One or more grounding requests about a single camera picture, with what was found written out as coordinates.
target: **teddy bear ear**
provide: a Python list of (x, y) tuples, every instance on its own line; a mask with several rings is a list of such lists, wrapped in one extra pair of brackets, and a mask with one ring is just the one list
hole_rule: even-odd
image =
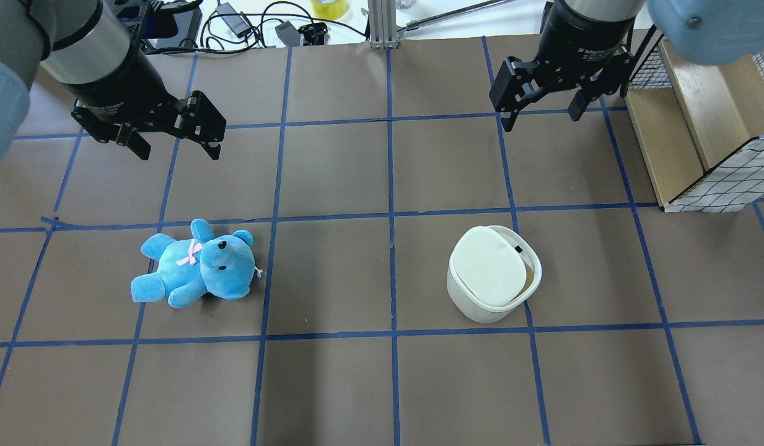
[(195, 220), (192, 220), (191, 225), (189, 225), (189, 229), (191, 229), (191, 236), (201, 242), (214, 240), (214, 229), (211, 228), (208, 221), (195, 218)]
[(247, 246), (252, 248), (252, 234), (249, 231), (246, 229), (239, 229), (234, 232), (234, 236), (240, 238), (247, 244)]

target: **metal frame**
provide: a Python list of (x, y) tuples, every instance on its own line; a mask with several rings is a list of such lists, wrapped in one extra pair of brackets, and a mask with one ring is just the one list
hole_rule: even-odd
[(368, 26), (371, 48), (398, 48), (395, 0), (368, 0)]

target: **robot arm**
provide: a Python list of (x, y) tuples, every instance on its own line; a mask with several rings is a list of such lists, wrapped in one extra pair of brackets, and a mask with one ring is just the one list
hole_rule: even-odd
[[(489, 97), (504, 130), (524, 107), (555, 91), (579, 87), (568, 107), (573, 121), (602, 94), (625, 96), (640, 54), (632, 56), (622, 41), (646, 2), (555, 0), (535, 59), (510, 56), (495, 77)], [(764, 51), (764, 0), (648, 0), (648, 8), (690, 62), (722, 65)]]
[(219, 157), (225, 118), (199, 91), (181, 100), (169, 94), (139, 48), (149, 8), (164, 4), (122, 6), (136, 6), (132, 33), (103, 0), (0, 0), (0, 160), (27, 116), (37, 65), (76, 96), (72, 116), (97, 141), (147, 160), (151, 147), (140, 132), (163, 131)]
[(645, 0), (555, 0), (530, 62), (510, 56), (489, 97), (510, 132), (520, 111), (555, 91), (580, 87), (569, 105), (577, 121), (588, 104), (613, 94), (628, 77), (633, 56), (623, 37)]

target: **metal rod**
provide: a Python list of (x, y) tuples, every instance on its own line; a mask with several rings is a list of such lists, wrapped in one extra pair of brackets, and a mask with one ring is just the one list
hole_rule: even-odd
[(470, 12), (481, 11), (482, 9), (492, 8), (492, 6), (502, 5), (504, 3), (514, 2), (515, 0), (489, 0), (488, 2), (477, 3), (472, 6), (465, 6), (464, 8), (454, 9), (453, 11), (443, 12), (436, 16), (423, 18), (421, 20), (413, 20), (407, 23), (406, 26), (402, 26), (398, 29), (398, 37), (400, 38), (407, 31), (414, 31), (415, 29), (422, 28), (428, 25), (434, 25), (435, 23), (445, 22), (450, 18), (463, 16)]

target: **teddy bear leg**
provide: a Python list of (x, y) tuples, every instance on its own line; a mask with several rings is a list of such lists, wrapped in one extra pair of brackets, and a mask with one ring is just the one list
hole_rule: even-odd
[(153, 260), (159, 260), (161, 259), (161, 254), (164, 253), (164, 249), (174, 241), (175, 239), (167, 234), (155, 234), (142, 243), (140, 251)]
[(195, 280), (195, 282), (189, 282), (184, 286), (175, 288), (170, 293), (170, 299), (167, 299), (170, 307), (172, 308), (184, 308), (197, 302), (203, 294), (206, 293), (207, 288), (203, 280)]
[(167, 297), (167, 291), (157, 272), (135, 277), (131, 282), (131, 298), (135, 302), (158, 302), (164, 297)]

